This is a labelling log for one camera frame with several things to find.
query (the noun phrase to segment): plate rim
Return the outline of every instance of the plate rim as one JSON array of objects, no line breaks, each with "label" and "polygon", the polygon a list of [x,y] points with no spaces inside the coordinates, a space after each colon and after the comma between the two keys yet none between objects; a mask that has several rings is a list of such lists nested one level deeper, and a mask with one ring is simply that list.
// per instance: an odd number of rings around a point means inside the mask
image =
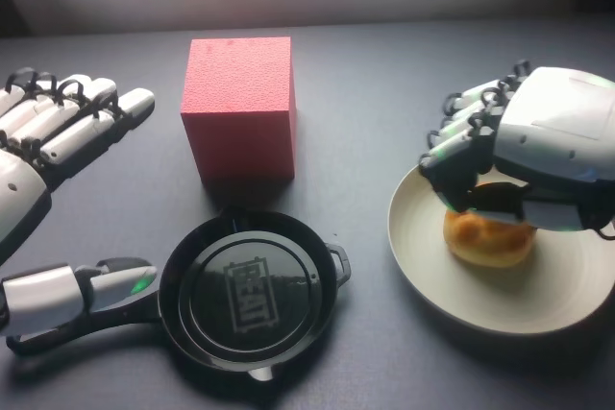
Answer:
[{"label": "plate rim", "polygon": [[498,335],[498,336],[510,337],[510,338],[542,338],[542,337],[545,337],[545,336],[556,335],[557,333],[569,330],[569,329],[571,329],[571,328],[573,328],[575,326],[579,326],[579,325],[583,324],[590,317],[594,316],[604,306],[604,304],[613,296],[613,294],[615,293],[615,280],[614,280],[613,286],[611,287],[611,289],[608,292],[608,294],[606,295],[606,297],[604,297],[604,299],[598,304],[598,306],[596,306],[596,308],[593,311],[591,311],[587,315],[583,316],[581,319],[578,319],[577,321],[574,321],[573,323],[568,324],[567,326],[560,326],[558,328],[553,328],[553,329],[550,329],[550,330],[533,331],[533,332],[527,332],[527,333],[498,330],[496,328],[489,328],[487,326],[479,326],[479,325],[473,324],[473,323],[471,323],[469,321],[466,321],[465,319],[461,319],[460,317],[457,317],[455,314],[453,314],[453,313],[447,311],[446,309],[440,307],[434,301],[430,300],[421,290],[419,290],[418,287],[416,285],[414,285],[414,283],[412,283],[412,280],[410,280],[410,277],[408,277],[406,275],[406,271],[404,271],[404,269],[402,268],[402,264],[400,263],[400,259],[399,259],[399,257],[397,256],[397,254],[395,252],[395,249],[393,247],[393,240],[391,238],[391,209],[393,207],[393,202],[395,201],[395,196],[397,196],[397,193],[398,193],[400,187],[402,186],[402,184],[404,184],[404,182],[406,181],[406,179],[410,175],[416,174],[416,175],[420,176],[420,173],[418,172],[418,170],[419,170],[419,166],[418,165],[415,165],[414,167],[412,167],[404,175],[404,177],[399,181],[399,183],[395,187],[395,191],[391,195],[391,199],[389,201],[388,210],[387,210],[387,217],[386,217],[386,233],[387,233],[387,236],[388,236],[388,245],[389,245],[389,248],[391,249],[391,252],[393,253],[393,257],[395,258],[395,263],[397,264],[398,270],[400,271],[401,275],[406,280],[406,283],[409,283],[409,285],[412,288],[412,290],[414,291],[414,293],[417,293],[421,297],[422,300],[427,302],[427,304],[429,306],[435,308],[436,311],[438,311],[439,313],[443,314],[448,319],[451,319],[451,320],[453,320],[453,321],[455,321],[455,322],[457,322],[459,324],[462,324],[463,326],[469,327],[472,330],[477,330],[477,331],[480,331],[482,333],[488,333],[488,334],[491,334],[491,335]]}]

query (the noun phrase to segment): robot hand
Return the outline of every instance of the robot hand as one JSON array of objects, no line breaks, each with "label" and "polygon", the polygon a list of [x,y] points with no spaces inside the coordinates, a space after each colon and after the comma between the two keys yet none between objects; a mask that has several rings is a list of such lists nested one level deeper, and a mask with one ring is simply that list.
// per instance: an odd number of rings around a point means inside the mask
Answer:
[{"label": "robot hand", "polygon": [[[420,173],[451,209],[541,229],[601,231],[615,215],[615,83],[527,61],[449,96]],[[493,167],[524,181],[477,185]]]},{"label": "robot hand", "polygon": [[25,349],[21,336],[72,323],[142,292],[157,270],[139,258],[111,258],[73,271],[67,264],[0,281],[0,336]]},{"label": "robot hand", "polygon": [[50,192],[153,110],[151,91],[118,98],[109,79],[58,82],[31,68],[9,76],[0,89],[0,266],[49,211]]}]

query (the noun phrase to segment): foam block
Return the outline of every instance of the foam block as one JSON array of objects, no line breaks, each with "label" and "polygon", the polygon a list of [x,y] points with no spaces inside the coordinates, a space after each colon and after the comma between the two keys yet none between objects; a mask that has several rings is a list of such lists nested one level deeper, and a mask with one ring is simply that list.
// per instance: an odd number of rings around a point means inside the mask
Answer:
[{"label": "foam block", "polygon": [[203,182],[292,179],[290,37],[192,40],[182,120]]}]

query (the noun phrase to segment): red cube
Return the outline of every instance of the red cube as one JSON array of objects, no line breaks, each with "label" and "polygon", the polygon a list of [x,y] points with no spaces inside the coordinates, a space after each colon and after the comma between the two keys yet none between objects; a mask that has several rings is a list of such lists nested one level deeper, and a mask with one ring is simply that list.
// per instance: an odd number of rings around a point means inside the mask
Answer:
[{"label": "red cube", "polygon": [[203,183],[294,178],[290,37],[192,40],[182,120]]}]

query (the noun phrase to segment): bread roll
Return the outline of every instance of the bread roll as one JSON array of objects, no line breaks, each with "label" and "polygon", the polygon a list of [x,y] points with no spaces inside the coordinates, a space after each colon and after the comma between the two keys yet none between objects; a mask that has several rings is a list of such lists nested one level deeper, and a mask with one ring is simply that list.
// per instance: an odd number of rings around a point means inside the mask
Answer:
[{"label": "bread roll", "polygon": [[536,228],[523,223],[508,225],[473,213],[447,210],[444,240],[460,259],[478,266],[509,268],[526,259]]}]

